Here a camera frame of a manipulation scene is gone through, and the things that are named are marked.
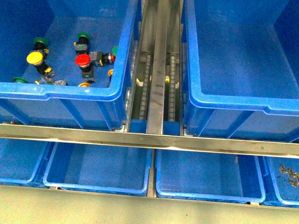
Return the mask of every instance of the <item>blue plastic bin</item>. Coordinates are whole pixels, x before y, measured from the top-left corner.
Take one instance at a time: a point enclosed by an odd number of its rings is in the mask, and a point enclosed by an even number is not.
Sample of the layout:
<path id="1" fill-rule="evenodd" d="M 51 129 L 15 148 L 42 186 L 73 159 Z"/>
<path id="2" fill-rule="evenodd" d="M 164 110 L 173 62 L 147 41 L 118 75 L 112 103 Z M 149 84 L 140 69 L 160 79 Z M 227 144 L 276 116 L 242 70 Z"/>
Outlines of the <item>blue plastic bin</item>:
<path id="1" fill-rule="evenodd" d="M 45 187 L 52 148 L 44 141 L 0 139 L 0 184 Z"/>
<path id="2" fill-rule="evenodd" d="M 261 203 L 265 191 L 255 156 L 157 151 L 159 197 Z"/>
<path id="3" fill-rule="evenodd" d="M 185 0 L 187 133 L 299 138 L 299 1 Z"/>
<path id="4" fill-rule="evenodd" d="M 43 182 L 62 189 L 143 196 L 150 149 L 56 143 Z"/>
<path id="5" fill-rule="evenodd" d="M 2 0 L 0 2 L 0 122 L 63 126 L 85 129 L 120 128 L 125 116 L 125 92 L 131 85 L 133 41 L 139 38 L 140 0 Z M 91 35 L 90 50 L 111 52 L 118 45 L 116 61 L 95 69 L 96 83 L 83 82 L 75 64 L 78 33 Z M 49 42 L 47 64 L 69 86 L 37 85 L 40 77 L 26 61 L 33 39 Z M 113 69 L 107 88 L 107 72 Z M 30 84 L 13 83 L 23 77 Z"/>
<path id="6" fill-rule="evenodd" d="M 260 157 L 259 160 L 266 189 L 266 200 L 263 204 L 299 208 L 299 187 L 293 187 L 288 182 L 289 175 L 280 172 L 280 165 L 299 172 L 299 159 Z"/>

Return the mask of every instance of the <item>metal track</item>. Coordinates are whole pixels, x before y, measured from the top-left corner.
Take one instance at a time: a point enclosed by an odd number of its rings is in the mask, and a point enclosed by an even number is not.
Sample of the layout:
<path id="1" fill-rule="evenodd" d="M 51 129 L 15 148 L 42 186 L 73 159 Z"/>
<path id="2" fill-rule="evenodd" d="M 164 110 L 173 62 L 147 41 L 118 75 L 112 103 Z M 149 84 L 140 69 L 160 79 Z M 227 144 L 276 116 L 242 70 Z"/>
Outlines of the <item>metal track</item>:
<path id="1" fill-rule="evenodd" d="M 0 125 L 0 138 L 299 158 L 299 144 L 271 141 L 104 132 L 8 124 Z"/>

